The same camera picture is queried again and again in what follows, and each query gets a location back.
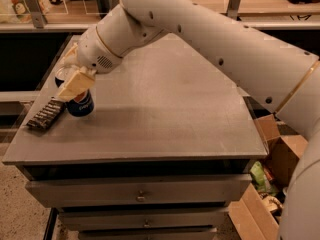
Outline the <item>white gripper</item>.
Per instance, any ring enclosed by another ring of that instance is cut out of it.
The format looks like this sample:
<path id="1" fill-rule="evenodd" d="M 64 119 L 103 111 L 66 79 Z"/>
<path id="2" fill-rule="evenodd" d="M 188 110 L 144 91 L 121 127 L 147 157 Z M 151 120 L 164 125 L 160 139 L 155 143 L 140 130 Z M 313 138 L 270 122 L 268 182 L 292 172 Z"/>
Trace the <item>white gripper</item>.
<path id="1" fill-rule="evenodd" d="M 71 66 L 78 62 L 82 67 Z M 58 87 L 56 98 L 69 102 L 94 85 L 96 71 L 110 73 L 121 62 L 122 59 L 103 44 L 96 28 L 89 28 L 62 58 L 62 65 L 70 67 L 62 68 L 64 82 Z"/>

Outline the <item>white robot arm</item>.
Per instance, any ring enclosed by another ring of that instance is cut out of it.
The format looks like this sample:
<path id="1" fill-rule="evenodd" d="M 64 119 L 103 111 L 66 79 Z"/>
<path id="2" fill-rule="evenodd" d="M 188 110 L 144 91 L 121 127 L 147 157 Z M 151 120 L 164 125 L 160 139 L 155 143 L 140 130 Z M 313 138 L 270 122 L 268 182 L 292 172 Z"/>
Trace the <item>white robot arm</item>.
<path id="1" fill-rule="evenodd" d="M 87 91 L 97 73 L 168 33 L 183 39 L 307 141 L 288 186 L 277 240 L 320 237 L 320 70 L 313 54 L 191 0 L 120 0 L 64 57 L 73 66 L 57 97 Z"/>

